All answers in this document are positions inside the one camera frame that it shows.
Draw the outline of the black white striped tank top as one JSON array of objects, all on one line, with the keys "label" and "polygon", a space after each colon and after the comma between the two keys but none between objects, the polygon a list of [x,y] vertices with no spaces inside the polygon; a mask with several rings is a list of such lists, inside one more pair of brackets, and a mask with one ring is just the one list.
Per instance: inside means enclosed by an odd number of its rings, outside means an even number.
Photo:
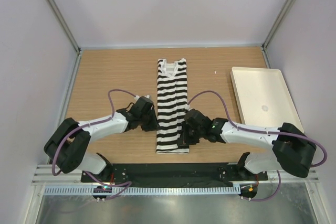
[{"label": "black white striped tank top", "polygon": [[187,61],[157,61],[157,154],[187,154],[188,146],[179,146],[184,116],[187,112]]}]

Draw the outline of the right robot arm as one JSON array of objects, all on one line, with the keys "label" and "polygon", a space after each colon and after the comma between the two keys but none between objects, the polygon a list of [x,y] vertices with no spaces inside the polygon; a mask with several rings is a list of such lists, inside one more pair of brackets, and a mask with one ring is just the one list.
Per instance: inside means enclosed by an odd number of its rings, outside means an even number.
[{"label": "right robot arm", "polygon": [[224,118],[211,120],[200,111],[191,109],[184,116],[177,145],[195,145],[202,138],[212,143],[245,144],[265,150],[241,156],[236,172],[243,180],[280,169],[292,176],[306,178],[317,148],[291,123],[283,123],[281,127],[250,126]]}]

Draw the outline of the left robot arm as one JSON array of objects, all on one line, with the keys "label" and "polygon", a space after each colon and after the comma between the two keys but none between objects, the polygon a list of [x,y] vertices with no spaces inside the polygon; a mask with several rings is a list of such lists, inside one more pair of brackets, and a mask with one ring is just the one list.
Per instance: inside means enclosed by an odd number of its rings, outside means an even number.
[{"label": "left robot arm", "polygon": [[112,134],[124,133],[140,127],[143,131],[156,131],[159,127],[154,103],[141,96],[131,107],[115,111],[91,121],[77,122],[65,119],[44,146],[44,152],[64,174],[80,169],[100,182],[106,182],[113,173],[112,164],[101,154],[89,153],[89,144]]}]

